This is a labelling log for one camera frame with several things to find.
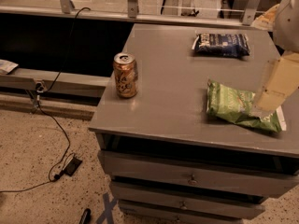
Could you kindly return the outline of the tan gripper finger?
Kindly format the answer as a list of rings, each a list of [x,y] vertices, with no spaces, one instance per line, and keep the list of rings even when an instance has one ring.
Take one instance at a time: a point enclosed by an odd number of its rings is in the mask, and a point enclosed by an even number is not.
[[[299,87],[299,53],[284,52],[268,64],[262,86],[254,96],[252,115],[266,117],[274,113]]]

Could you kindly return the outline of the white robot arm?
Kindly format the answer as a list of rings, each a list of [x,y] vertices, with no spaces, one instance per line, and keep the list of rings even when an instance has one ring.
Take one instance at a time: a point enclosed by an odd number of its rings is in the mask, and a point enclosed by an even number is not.
[[[250,114],[274,113],[299,87],[299,0],[281,0],[273,24],[274,43],[284,50],[263,70]]]

